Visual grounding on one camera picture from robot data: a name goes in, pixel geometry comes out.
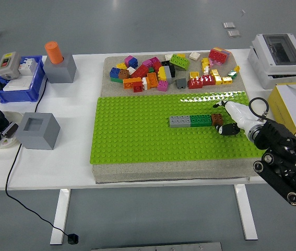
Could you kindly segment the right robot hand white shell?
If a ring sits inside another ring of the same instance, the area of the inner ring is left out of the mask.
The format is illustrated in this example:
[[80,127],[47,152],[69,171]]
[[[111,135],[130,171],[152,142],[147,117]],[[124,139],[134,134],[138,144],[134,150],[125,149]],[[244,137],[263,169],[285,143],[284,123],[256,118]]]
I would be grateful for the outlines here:
[[262,122],[250,111],[249,107],[233,101],[219,101],[213,107],[223,106],[238,128],[244,130],[244,134],[250,140],[251,133],[262,126]]

